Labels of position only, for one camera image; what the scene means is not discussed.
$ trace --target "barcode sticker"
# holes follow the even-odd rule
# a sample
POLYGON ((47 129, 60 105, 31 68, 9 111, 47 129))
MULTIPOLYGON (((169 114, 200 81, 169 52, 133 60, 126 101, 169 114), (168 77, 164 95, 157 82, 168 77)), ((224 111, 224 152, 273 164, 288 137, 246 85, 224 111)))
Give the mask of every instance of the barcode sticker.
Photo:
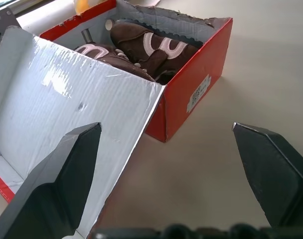
POLYGON ((195 107, 201 97, 206 93, 208 86, 211 82, 211 76, 207 75, 206 78, 201 82, 195 92, 191 95, 189 103, 187 105, 187 113, 195 107))

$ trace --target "sneaker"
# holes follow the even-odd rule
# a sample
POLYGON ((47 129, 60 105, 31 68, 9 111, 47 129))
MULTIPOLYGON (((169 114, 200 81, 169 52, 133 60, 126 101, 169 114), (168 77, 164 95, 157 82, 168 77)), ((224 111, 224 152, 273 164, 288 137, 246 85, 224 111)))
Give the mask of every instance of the sneaker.
POLYGON ((123 71, 132 73, 133 75, 142 77, 148 81, 155 81, 149 74, 147 74, 146 69, 141 69, 140 65, 134 65, 129 61, 123 51, 116 49, 113 46, 88 43, 78 47, 75 51, 123 71))
POLYGON ((198 51, 187 43, 158 36, 150 29, 129 22, 116 23, 111 29, 111 39, 131 62, 147 69, 157 82, 165 76, 166 79, 168 75, 174 76, 198 51))

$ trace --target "white cardboard lid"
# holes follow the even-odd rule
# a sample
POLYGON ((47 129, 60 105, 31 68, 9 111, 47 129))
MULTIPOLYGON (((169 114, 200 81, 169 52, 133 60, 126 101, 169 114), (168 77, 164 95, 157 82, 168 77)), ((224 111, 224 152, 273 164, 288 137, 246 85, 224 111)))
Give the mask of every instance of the white cardboard lid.
POLYGON ((0 45, 0 154, 25 179, 65 133, 101 122, 94 179, 77 230, 85 238, 163 91, 160 84, 10 27, 0 45))

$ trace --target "brown suede sneaker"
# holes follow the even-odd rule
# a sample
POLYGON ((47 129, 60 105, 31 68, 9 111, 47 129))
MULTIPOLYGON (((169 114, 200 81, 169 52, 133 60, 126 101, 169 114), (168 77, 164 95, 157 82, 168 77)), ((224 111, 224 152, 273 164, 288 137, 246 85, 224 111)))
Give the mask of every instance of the brown suede sneaker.
POLYGON ((160 83, 164 83, 163 76, 174 76, 198 51, 194 46, 157 36, 130 22, 116 23, 111 29, 111 39, 131 62, 147 69, 147 73, 160 83))
POLYGON ((141 69, 140 65, 135 65, 130 62, 123 51, 116 49, 113 46, 88 43, 78 47, 75 51, 95 60, 105 62, 123 71, 132 73, 133 75, 142 77, 148 81, 155 81, 149 74, 147 74, 146 69, 141 69))

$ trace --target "cardboard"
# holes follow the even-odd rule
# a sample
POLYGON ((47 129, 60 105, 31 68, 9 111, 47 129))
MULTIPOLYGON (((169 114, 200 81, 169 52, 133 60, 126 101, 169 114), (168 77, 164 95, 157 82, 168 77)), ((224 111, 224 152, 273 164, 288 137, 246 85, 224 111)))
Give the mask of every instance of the cardboard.
POLYGON ((164 89, 10 27, 0 45, 0 193, 10 201, 67 132, 101 122, 92 187, 72 237, 85 238, 164 89))
POLYGON ((107 0, 81 15, 76 15, 41 34, 69 49, 85 44, 81 32, 88 29, 93 41, 112 44, 105 22, 120 18, 136 20, 179 36, 182 41, 194 39, 202 47, 168 83, 146 133, 168 141, 192 113, 222 74, 233 19, 199 19, 159 7, 132 5, 124 0, 107 0))

